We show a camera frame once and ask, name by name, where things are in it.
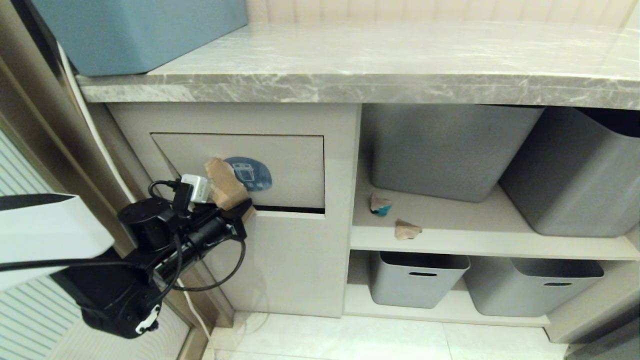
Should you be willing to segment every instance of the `shelf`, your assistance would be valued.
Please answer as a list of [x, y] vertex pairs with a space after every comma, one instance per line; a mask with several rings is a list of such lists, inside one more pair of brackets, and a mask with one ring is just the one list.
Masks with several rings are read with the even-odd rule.
[[[516, 258], [638, 260], [626, 236], [576, 238], [544, 236], [531, 229], [500, 186], [480, 203], [441, 199], [375, 188], [368, 164], [358, 162], [351, 249]], [[372, 192], [393, 201], [386, 217], [369, 211]], [[394, 237], [396, 219], [421, 226], [415, 239]]]
[[544, 327], [550, 324], [546, 316], [515, 318], [478, 313], [462, 279], [433, 309], [378, 305], [371, 298], [368, 282], [366, 252], [352, 251], [344, 296], [345, 315], [479, 325]]

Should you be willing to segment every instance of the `marble countertop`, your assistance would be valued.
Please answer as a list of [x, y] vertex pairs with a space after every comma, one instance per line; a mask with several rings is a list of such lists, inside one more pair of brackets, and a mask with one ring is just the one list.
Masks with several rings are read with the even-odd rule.
[[640, 109], [640, 33], [499, 22], [251, 24], [91, 102], [418, 102]]

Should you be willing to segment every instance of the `white cable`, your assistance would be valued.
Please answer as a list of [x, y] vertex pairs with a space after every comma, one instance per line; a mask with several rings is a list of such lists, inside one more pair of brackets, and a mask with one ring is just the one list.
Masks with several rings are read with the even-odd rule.
[[60, 46], [60, 43], [58, 43], [58, 51], [60, 52], [60, 58], [62, 59], [62, 67], [65, 69], [65, 75], [67, 77], [67, 80], [69, 81], [69, 85], [71, 85], [71, 91], [76, 98], [78, 106], [80, 107], [80, 112], [84, 117], [84, 121], [86, 121], [86, 124], [89, 127], [89, 131], [91, 131], [91, 135], [93, 136], [95, 143], [98, 145], [98, 149], [100, 149], [100, 152], [107, 162], [107, 165], [109, 165], [109, 169], [111, 169], [113, 176], [116, 178], [118, 185], [120, 185], [122, 191], [127, 196], [127, 199], [129, 199], [130, 202], [136, 202], [136, 197], [133, 195], [127, 184], [122, 179], [118, 168], [116, 168], [115, 163], [113, 163], [113, 158], [111, 158], [111, 155], [107, 151], [106, 146], [104, 146], [104, 142], [100, 137], [100, 133], [98, 133], [98, 129], [96, 129], [95, 123], [93, 122], [93, 117], [89, 113], [89, 109], [87, 109], [86, 107], [86, 102], [84, 101], [84, 97], [80, 92], [76, 77], [71, 72], [71, 65], [69, 64], [67, 54], [65, 53], [64, 49], [62, 49], [62, 46]]
[[[178, 278], [177, 282], [178, 282], [178, 285], [181, 288], [184, 287], [184, 284], [182, 283], [182, 280], [180, 280], [180, 278]], [[189, 296], [189, 293], [186, 292], [186, 291], [183, 291], [182, 293], [184, 294], [184, 297], [187, 299], [187, 304], [189, 304], [189, 309], [193, 313], [193, 316], [195, 316], [196, 319], [198, 319], [198, 322], [200, 323], [200, 326], [202, 326], [202, 330], [207, 335], [207, 339], [209, 339], [211, 337], [211, 332], [209, 332], [209, 330], [207, 329], [207, 326], [204, 324], [204, 321], [202, 320], [202, 318], [198, 314], [198, 311], [196, 311], [195, 307], [193, 306], [193, 303], [191, 302], [191, 297]]]

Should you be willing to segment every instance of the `blue storage box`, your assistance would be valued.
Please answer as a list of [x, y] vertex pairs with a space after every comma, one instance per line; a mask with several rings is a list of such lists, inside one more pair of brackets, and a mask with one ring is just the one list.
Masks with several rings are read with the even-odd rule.
[[244, 0], [33, 0], [80, 74], [148, 72], [247, 24]]

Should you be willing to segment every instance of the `gray plastic bin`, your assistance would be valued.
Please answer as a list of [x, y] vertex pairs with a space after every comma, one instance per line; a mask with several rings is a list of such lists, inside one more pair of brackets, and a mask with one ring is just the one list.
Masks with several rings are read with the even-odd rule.
[[244, 0], [33, 0], [80, 74], [152, 70], [247, 24]]
[[468, 268], [467, 256], [374, 251], [371, 297], [381, 305], [431, 309]]
[[625, 234], [640, 221], [640, 111], [549, 108], [500, 184], [541, 234]]
[[593, 260], [472, 257], [465, 282], [483, 315], [542, 316], [603, 276]]
[[368, 104], [372, 183], [480, 202], [495, 186], [544, 107]]

